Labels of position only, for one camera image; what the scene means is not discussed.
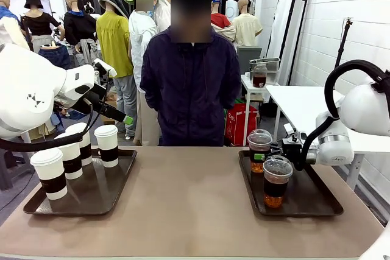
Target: brown table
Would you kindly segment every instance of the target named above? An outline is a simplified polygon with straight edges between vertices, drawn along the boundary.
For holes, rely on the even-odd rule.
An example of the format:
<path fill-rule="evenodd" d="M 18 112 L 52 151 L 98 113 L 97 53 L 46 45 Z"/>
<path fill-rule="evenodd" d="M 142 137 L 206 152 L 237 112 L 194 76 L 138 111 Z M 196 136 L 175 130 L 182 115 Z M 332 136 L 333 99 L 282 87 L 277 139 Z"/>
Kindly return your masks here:
<path fill-rule="evenodd" d="M 358 257 L 382 226 L 327 166 L 314 169 L 344 207 L 334 218 L 274 219 L 250 204 L 233 147 L 132 147 L 136 163 L 102 217 L 23 213 L 0 227 L 0 253 L 24 256 Z"/>

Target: tray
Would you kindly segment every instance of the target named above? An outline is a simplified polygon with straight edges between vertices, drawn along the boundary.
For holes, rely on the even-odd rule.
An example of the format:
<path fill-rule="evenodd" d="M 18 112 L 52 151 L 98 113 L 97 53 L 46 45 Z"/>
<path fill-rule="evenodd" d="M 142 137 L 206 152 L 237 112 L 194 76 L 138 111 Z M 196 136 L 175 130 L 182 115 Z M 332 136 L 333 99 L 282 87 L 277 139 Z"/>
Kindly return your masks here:
<path fill-rule="evenodd" d="M 339 216 L 344 212 L 336 197 L 310 165 L 301 172 L 294 170 L 279 208 L 270 208 L 264 204 L 264 175 L 250 171 L 248 150 L 239 152 L 239 165 L 252 206 L 264 216 Z"/>
<path fill-rule="evenodd" d="M 54 216 L 101 216 L 110 212 L 118 202 L 135 161 L 135 150 L 119 149 L 119 164 L 104 167 L 98 149 L 92 150 L 92 163 L 83 166 L 83 175 L 66 180 L 68 193 L 49 200 L 40 188 L 24 206 L 28 214 Z"/>

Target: white paper cup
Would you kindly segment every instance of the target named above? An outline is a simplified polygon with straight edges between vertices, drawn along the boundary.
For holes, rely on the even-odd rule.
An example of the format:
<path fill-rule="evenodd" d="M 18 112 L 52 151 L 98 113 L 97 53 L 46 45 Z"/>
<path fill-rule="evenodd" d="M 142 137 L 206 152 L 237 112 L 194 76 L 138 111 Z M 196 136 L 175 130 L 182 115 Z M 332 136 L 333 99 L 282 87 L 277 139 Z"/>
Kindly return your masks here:
<path fill-rule="evenodd" d="M 103 125 L 94 132 L 105 167 L 115 167 L 118 164 L 117 133 L 118 128 L 115 125 Z"/>
<path fill-rule="evenodd" d="M 85 127 L 87 126 L 87 123 L 76 123 L 71 126 L 69 126 L 65 133 L 81 133 L 84 131 Z M 90 132 L 88 131 L 86 134 L 83 135 L 83 140 L 79 142 L 80 147 L 80 155 L 81 155 L 81 164 L 83 166 L 86 166 L 87 164 L 92 163 L 92 155 L 91 155 L 91 139 L 90 139 Z"/>
<path fill-rule="evenodd" d="M 61 150 L 58 148 L 41 150 L 31 157 L 30 162 L 37 171 L 48 199 L 56 200 L 66 195 L 68 188 Z"/>
<path fill-rule="evenodd" d="M 63 133 L 58 135 L 56 139 L 67 137 L 72 134 L 74 133 Z M 62 163 L 65 169 L 65 177 L 69 180 L 79 178 L 83 174 L 79 143 L 75 142 L 65 146 L 59 146 L 58 148 L 63 154 Z"/>

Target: red shopping bag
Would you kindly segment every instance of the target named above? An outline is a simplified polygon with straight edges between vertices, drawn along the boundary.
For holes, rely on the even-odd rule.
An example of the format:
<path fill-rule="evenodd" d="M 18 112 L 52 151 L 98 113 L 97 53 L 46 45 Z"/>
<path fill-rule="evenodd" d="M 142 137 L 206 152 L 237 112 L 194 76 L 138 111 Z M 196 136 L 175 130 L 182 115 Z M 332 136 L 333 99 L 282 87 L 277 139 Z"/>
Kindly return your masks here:
<path fill-rule="evenodd" d="M 225 138 L 228 139 L 234 146 L 243 144 L 244 126 L 245 126 L 245 109 L 246 104 L 235 104 L 234 107 L 227 112 L 225 123 Z M 255 107 L 249 106 L 248 128 L 247 135 L 256 129 Z"/>

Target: yellow shirt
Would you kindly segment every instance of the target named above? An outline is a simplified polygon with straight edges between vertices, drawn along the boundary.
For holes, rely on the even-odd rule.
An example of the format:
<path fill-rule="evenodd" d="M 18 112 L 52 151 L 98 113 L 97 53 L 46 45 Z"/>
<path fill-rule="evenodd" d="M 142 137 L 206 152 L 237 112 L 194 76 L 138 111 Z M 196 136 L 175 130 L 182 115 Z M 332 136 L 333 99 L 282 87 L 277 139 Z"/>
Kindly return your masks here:
<path fill-rule="evenodd" d="M 105 12 L 96 21 L 96 33 L 103 60 L 115 68 L 116 78 L 133 74 L 129 50 L 129 21 L 115 12 Z"/>
<path fill-rule="evenodd" d="M 232 23 L 236 28 L 235 42 L 238 46 L 256 46 L 255 35 L 263 30 L 256 16 L 242 13 L 233 19 Z"/>

